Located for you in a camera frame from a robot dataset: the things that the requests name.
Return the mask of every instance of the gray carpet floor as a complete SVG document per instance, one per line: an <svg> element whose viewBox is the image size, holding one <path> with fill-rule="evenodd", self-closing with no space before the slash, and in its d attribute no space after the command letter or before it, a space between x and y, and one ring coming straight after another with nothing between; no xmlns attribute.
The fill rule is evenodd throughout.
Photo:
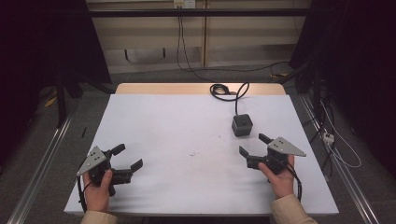
<svg viewBox="0 0 396 224"><path fill-rule="evenodd" d="M241 70L261 67L263 66L233 66L227 67L227 69ZM276 65L272 70L273 74L288 73L290 71L284 65ZM270 81L271 71L270 69L250 72L208 70L197 73L201 77L222 83L246 81L263 83ZM194 74L180 70L118 74L112 75L112 80L113 84L107 85L110 88L116 88L122 82L203 82ZM80 217L64 213L64 207L74 187L74 176L77 168L89 150L109 99L108 95L87 84L81 84L81 87L84 90L81 99L67 98L69 107L70 105L78 105L77 110L50 169L45 175L40 191L35 195L34 203L25 218L25 223L80 222ZM284 87L293 101L301 123L305 123L309 120L309 117L302 104L301 96L293 86L293 82L288 82ZM19 149L4 164L3 173L0 175L0 223L7 223L55 133L57 106L55 103L50 107L44 107L46 101L47 99L43 99L38 105ZM396 220L396 213L394 212L396 208L395 179L372 156L364 140L351 131L352 127L347 118L344 117L342 109L337 107L336 99L332 101L332 108L337 131L356 149L361 157L362 166L358 169L350 169L351 173L374 208L380 222L394 223L394 220ZM308 139L315 135L316 130L312 124L304 126L304 129ZM336 137L337 148L345 161L356 164L357 159L348 146L337 139L338 137ZM318 137L312 142L312 148L319 164L322 164L325 161L326 152ZM326 166L324 174L330 174L330 165ZM340 213L335 216L315 217L315 220L319 223L365 223L335 168L332 171L331 181L328 182L328 185ZM166 223L165 219L162 222L158 218L151 221L142 217L120 218L120 223L137 224L142 222ZM224 223L244 222L249 222L249 220L242 218L238 219L238 221L228 220ZM189 223L189 221L180 220L180 223Z"/></svg>

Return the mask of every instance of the sleeve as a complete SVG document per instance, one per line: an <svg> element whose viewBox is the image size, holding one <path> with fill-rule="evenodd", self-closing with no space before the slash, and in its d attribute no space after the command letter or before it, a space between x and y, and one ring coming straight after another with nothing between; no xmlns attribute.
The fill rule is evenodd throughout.
<svg viewBox="0 0 396 224"><path fill-rule="evenodd" d="M117 217L108 213L87 211L81 224L116 224Z"/></svg>
<svg viewBox="0 0 396 224"><path fill-rule="evenodd" d="M272 202L271 208L277 224L318 224L308 216L294 194Z"/></svg>

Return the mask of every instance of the hand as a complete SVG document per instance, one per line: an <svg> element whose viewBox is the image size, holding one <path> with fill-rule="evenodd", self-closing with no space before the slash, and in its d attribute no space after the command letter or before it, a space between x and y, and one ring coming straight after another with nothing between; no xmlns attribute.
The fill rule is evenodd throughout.
<svg viewBox="0 0 396 224"><path fill-rule="evenodd" d="M289 156L289 163L291 166L294 166L294 156ZM259 163L259 169L271 182L271 187L277 199L294 193L294 176L288 170L284 170L279 175L274 175L274 173L262 162Z"/></svg>
<svg viewBox="0 0 396 224"><path fill-rule="evenodd" d="M90 184L91 178L88 172L84 173L84 187L89 185L85 189L85 198L87 201L88 211L108 213L108 201L110 198L108 187L110 186L112 176L113 172L111 172L111 170L107 170L103 176L101 185L97 187L94 184Z"/></svg>

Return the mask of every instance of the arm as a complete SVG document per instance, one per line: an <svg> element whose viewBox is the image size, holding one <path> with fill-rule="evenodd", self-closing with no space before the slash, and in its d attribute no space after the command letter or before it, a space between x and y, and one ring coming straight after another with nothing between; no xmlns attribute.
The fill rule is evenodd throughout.
<svg viewBox="0 0 396 224"><path fill-rule="evenodd" d="M109 194L108 187L110 186L113 173L108 170L103 176L102 183L99 187L91 184L91 179L86 172L83 175L85 186L85 198L87 201L87 213L81 221L81 224L115 224L117 218L108 214Z"/></svg>
<svg viewBox="0 0 396 224"><path fill-rule="evenodd" d="M293 156L289 156L289 164L294 166ZM277 224L317 223L312 217L308 216L294 195L294 176L289 171L285 170L279 175L274 175L264 163L259 163L259 168L271 182L271 187L276 196L276 200L271 203L271 208Z"/></svg>

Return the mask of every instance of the white tabletop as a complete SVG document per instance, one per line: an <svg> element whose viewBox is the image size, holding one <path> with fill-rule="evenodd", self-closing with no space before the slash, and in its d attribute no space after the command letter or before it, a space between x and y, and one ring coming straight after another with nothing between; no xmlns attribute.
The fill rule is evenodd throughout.
<svg viewBox="0 0 396 224"><path fill-rule="evenodd" d="M125 144L112 166L125 169L140 159L144 165L131 184L115 186L110 211L146 217L268 216L274 199L270 184L239 155L239 146L266 155L258 138L264 133L282 136L307 154L295 160L305 211L338 213L289 96L246 96L238 101L238 112L250 115L250 136L233 135L234 103L211 95L112 95L92 148ZM77 187L64 211L82 215Z"/></svg>

